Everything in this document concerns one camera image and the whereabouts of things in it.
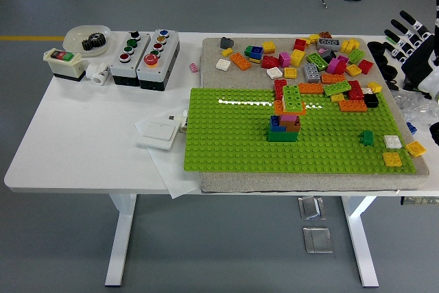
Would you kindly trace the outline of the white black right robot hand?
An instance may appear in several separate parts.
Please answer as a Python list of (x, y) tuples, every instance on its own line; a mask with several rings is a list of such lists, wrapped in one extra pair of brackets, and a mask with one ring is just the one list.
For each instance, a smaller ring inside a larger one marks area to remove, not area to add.
[(401, 64), (406, 80), (417, 90), (428, 93), (438, 101), (438, 21), (434, 31), (406, 11), (400, 11), (402, 24), (396, 19), (391, 24), (400, 34), (384, 31), (387, 41), (383, 46)]

